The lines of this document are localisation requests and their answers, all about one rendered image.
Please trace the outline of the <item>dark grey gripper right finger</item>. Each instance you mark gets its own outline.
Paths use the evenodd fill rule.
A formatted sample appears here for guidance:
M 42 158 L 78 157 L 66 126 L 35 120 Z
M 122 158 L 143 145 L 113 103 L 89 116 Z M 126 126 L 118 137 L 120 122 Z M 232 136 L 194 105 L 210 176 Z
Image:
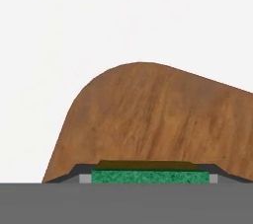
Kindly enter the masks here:
M 211 184 L 253 184 L 253 181 L 230 174 L 216 164 L 198 164 L 198 168 L 210 173 Z

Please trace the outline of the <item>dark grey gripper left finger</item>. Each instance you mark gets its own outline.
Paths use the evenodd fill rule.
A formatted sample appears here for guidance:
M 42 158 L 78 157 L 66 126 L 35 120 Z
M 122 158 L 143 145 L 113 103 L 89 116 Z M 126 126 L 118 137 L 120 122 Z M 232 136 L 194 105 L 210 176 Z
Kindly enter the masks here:
M 96 164 L 76 164 L 68 174 L 47 181 L 48 184 L 59 184 L 64 182 L 78 183 L 80 175 L 90 175 Z

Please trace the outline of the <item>green and yellow sponge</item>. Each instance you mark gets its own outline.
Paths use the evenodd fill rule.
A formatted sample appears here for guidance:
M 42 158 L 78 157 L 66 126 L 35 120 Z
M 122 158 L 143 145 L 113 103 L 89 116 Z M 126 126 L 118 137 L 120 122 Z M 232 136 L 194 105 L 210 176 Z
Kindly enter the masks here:
M 93 184 L 208 184 L 210 173 L 178 161 L 103 160 L 92 170 Z

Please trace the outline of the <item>brown wooden cutting board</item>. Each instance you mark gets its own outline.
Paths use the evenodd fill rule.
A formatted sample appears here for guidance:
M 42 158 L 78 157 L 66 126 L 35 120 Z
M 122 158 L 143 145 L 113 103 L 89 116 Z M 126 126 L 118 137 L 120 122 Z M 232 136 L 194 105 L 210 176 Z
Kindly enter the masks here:
M 43 178 L 101 160 L 211 163 L 253 181 L 253 94 L 157 63 L 112 68 L 74 99 Z

